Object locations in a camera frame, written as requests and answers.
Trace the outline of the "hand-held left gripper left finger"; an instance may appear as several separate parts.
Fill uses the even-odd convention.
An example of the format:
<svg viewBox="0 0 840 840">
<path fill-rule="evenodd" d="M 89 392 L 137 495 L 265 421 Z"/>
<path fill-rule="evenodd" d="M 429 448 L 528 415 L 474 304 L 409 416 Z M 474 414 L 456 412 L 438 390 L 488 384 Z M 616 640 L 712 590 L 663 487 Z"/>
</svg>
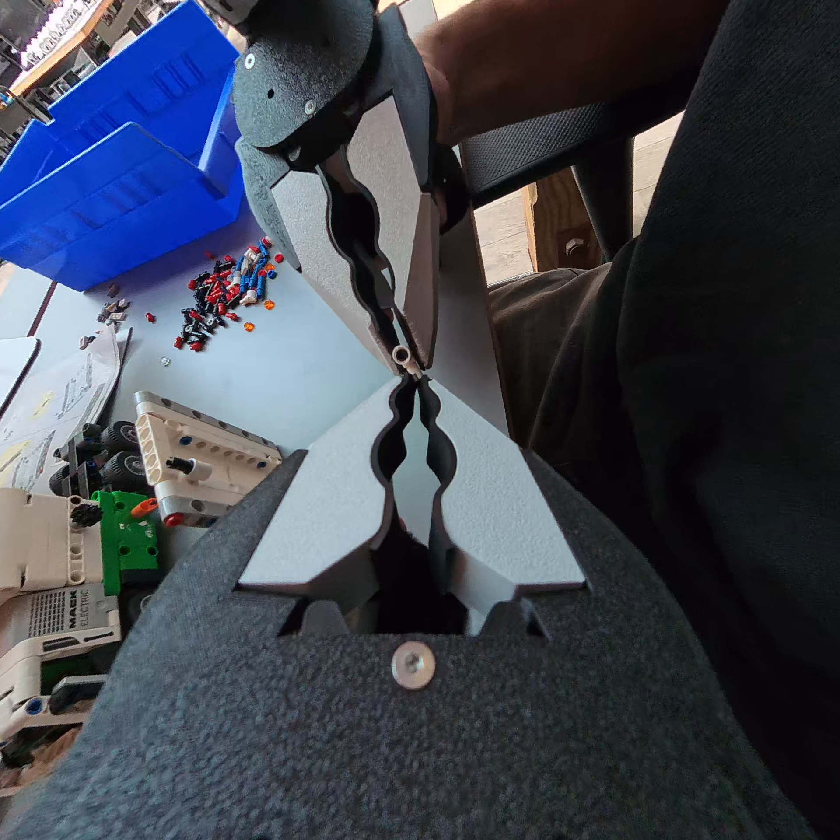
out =
<svg viewBox="0 0 840 840">
<path fill-rule="evenodd" d="M 393 477 L 416 385 L 394 378 L 304 453 L 238 579 L 241 595 L 276 595 L 344 621 L 421 570 Z"/>
</svg>

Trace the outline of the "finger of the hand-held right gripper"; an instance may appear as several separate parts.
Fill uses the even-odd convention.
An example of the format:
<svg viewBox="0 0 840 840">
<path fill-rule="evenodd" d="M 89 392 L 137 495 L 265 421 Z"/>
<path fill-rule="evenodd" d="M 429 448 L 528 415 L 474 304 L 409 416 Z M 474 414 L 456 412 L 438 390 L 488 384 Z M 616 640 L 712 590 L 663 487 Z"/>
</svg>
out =
<svg viewBox="0 0 840 840">
<path fill-rule="evenodd" d="M 329 157 L 272 187 L 304 279 L 393 375 L 404 344 L 404 160 Z"/>
<path fill-rule="evenodd" d="M 387 175 L 396 173 L 396 157 L 404 160 L 404 328 L 396 333 L 423 371 L 433 364 L 438 329 L 440 214 L 433 195 L 436 148 L 429 105 L 423 103 L 419 131 L 413 132 L 414 116 L 405 115 L 399 97 L 389 92 L 328 157 L 374 157 Z"/>
</svg>

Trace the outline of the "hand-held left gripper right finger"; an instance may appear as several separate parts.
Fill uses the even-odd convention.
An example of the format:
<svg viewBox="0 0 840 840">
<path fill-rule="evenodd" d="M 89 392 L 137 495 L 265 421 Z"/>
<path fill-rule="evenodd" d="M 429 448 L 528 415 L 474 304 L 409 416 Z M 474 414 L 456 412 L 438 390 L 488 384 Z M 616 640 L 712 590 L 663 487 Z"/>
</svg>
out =
<svg viewBox="0 0 840 840">
<path fill-rule="evenodd" d="M 482 616 L 582 588 L 585 573 L 520 447 L 437 382 L 423 378 L 419 393 L 439 483 L 429 529 L 438 587 Z"/>
</svg>

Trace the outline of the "white brick panel assembly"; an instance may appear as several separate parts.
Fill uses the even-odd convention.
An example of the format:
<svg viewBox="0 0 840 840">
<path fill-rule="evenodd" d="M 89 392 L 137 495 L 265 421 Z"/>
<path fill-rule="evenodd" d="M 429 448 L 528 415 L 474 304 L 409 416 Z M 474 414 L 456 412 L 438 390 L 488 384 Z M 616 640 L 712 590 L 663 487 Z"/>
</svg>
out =
<svg viewBox="0 0 840 840">
<path fill-rule="evenodd" d="M 168 528 L 212 527 L 283 463 L 257 434 L 152 392 L 134 402 L 145 477 Z"/>
</svg>

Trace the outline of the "person's right forearm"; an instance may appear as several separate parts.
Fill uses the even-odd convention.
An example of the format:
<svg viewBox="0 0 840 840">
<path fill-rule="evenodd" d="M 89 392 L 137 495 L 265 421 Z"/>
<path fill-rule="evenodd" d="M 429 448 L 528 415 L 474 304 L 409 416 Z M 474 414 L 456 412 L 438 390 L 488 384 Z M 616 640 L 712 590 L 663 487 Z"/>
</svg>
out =
<svg viewBox="0 0 840 840">
<path fill-rule="evenodd" d="M 672 80 L 702 63 L 722 1 L 471 2 L 456 16 L 482 90 L 481 131 Z"/>
</svg>

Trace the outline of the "person's right hand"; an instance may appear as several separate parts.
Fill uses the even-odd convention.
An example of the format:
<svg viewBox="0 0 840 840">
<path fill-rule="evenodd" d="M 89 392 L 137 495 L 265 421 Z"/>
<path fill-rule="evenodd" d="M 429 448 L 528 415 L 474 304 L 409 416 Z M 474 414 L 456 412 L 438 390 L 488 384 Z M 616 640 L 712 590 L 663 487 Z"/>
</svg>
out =
<svg viewBox="0 0 840 840">
<path fill-rule="evenodd" d="M 454 146 L 481 131 L 482 90 L 468 63 L 469 36 L 456 16 L 427 28 L 415 46 L 432 84 L 437 141 Z"/>
</svg>

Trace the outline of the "pile of small connector pins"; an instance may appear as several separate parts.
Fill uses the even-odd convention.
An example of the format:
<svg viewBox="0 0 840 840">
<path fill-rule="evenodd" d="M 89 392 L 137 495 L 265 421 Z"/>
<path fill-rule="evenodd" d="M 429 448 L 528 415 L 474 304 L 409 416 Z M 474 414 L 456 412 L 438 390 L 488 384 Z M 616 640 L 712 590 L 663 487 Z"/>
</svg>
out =
<svg viewBox="0 0 840 840">
<path fill-rule="evenodd" d="M 173 348 L 200 353 L 219 330 L 252 322 L 257 307 L 264 308 L 263 301 L 270 299 L 270 285 L 284 261 L 285 255 L 268 237 L 248 245 L 238 256 L 215 259 L 209 270 L 187 283 L 192 303 L 181 310 L 182 325 Z"/>
</svg>

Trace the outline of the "wooden furniture leg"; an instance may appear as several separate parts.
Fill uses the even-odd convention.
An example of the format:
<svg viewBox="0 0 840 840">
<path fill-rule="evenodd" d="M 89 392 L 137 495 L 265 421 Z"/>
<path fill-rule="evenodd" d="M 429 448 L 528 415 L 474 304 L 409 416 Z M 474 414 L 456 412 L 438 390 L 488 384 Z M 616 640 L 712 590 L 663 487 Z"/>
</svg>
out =
<svg viewBox="0 0 840 840">
<path fill-rule="evenodd" d="M 528 252 L 537 272 L 602 263 L 590 216 L 570 167 L 521 189 Z"/>
</svg>

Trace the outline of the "black office chair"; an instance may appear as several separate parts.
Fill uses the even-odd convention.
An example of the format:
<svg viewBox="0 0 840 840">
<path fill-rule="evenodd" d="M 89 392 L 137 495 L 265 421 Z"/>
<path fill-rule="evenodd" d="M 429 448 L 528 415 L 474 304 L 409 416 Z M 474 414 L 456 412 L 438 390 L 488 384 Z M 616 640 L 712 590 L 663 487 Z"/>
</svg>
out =
<svg viewBox="0 0 840 840">
<path fill-rule="evenodd" d="M 653 87 L 478 134 L 460 146 L 477 209 L 571 168 L 602 255 L 633 235 L 634 140 L 682 111 L 688 93 Z"/>
</svg>

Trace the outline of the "blue plastic bin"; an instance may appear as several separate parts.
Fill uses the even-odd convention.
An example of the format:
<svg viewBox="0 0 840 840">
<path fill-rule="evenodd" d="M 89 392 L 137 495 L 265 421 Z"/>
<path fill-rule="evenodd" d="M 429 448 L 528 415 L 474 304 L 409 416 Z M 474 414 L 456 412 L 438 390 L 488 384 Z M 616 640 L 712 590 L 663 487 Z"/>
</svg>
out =
<svg viewBox="0 0 840 840">
<path fill-rule="evenodd" d="M 238 57 L 183 2 L 31 122 L 2 164 L 2 259 L 84 291 L 233 223 Z"/>
</svg>

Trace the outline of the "person's grey trousers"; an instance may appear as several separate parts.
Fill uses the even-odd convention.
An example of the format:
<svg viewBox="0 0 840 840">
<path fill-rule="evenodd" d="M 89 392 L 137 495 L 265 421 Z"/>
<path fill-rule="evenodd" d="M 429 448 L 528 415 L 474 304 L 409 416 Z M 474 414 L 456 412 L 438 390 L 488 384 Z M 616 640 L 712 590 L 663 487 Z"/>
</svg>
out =
<svg viewBox="0 0 840 840">
<path fill-rule="evenodd" d="M 546 461 L 581 459 L 623 424 L 617 339 L 627 256 L 489 287 L 511 435 Z"/>
</svg>

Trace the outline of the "white green toy truck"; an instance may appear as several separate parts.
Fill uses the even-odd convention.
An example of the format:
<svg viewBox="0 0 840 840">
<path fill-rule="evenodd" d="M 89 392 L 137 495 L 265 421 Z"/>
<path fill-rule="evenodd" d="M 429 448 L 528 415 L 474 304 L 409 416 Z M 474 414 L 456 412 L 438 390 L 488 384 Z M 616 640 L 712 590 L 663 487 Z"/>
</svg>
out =
<svg viewBox="0 0 840 840">
<path fill-rule="evenodd" d="M 88 719 L 163 575 L 134 423 L 86 424 L 56 458 L 48 494 L 2 489 L 2 770 Z"/>
</svg>

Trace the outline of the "instruction booklet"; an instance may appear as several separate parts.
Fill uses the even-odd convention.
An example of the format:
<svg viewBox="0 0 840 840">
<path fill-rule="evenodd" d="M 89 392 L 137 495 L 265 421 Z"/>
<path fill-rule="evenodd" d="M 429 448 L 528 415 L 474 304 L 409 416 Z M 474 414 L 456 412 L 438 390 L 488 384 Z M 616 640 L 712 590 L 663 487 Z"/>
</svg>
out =
<svg viewBox="0 0 840 840">
<path fill-rule="evenodd" d="M 132 329 L 105 328 L 86 350 L 38 367 L 40 348 L 1 421 L 1 487 L 46 494 L 59 467 L 55 450 L 98 420 L 118 382 Z"/>
</svg>

